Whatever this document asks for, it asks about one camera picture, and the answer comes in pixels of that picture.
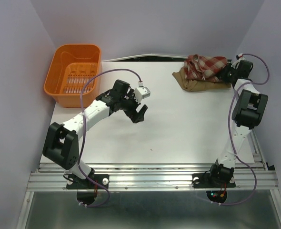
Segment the white patterned garment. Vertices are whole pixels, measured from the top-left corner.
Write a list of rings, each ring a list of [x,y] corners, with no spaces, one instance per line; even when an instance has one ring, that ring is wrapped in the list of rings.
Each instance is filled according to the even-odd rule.
[[[189,55],[184,61],[184,73],[186,80],[206,81],[219,83],[221,80],[216,76],[228,61],[223,56]]]

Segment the khaki brown skirt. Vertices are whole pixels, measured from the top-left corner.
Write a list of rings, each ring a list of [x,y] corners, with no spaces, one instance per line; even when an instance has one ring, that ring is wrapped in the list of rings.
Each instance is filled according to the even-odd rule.
[[[208,90],[219,90],[219,89],[229,89],[231,84],[229,83],[214,83],[196,80],[186,80],[185,71],[182,67],[178,72],[173,72],[172,76],[179,84],[180,88],[187,92],[202,92]]]

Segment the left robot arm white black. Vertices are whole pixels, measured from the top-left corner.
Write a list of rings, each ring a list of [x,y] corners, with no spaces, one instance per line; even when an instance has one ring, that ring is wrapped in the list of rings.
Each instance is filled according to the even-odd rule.
[[[116,80],[110,90],[100,94],[84,111],[61,124],[51,124],[42,154],[75,175],[82,187],[91,187],[94,183],[93,169],[80,158],[79,140],[84,139],[87,131],[99,121],[119,110],[135,124],[144,121],[148,107],[138,107],[150,95],[150,90],[142,83],[131,89],[129,83]]]

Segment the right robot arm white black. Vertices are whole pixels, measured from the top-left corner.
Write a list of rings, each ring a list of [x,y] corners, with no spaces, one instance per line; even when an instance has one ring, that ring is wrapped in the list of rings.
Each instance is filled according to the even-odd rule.
[[[240,159],[239,152],[251,131],[261,123],[269,99],[268,95],[254,87],[259,83],[249,79],[252,69],[253,63],[240,55],[236,62],[229,62],[218,76],[232,85],[234,97],[228,116],[229,140],[206,178],[212,187],[226,187],[233,181],[237,161],[251,169],[250,165]]]

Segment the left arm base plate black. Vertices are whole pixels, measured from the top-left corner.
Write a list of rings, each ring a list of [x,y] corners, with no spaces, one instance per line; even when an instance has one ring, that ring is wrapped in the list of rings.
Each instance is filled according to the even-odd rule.
[[[74,174],[64,174],[63,178],[67,181],[66,189],[68,190],[102,189],[88,179],[80,179]],[[91,179],[93,179],[96,183],[99,183],[101,186],[109,188],[110,176],[108,174],[94,174]]]

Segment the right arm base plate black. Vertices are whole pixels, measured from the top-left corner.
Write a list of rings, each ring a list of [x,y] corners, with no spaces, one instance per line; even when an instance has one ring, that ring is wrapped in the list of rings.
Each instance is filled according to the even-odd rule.
[[[194,188],[234,188],[236,184],[211,178],[209,173],[193,173],[192,186]]]

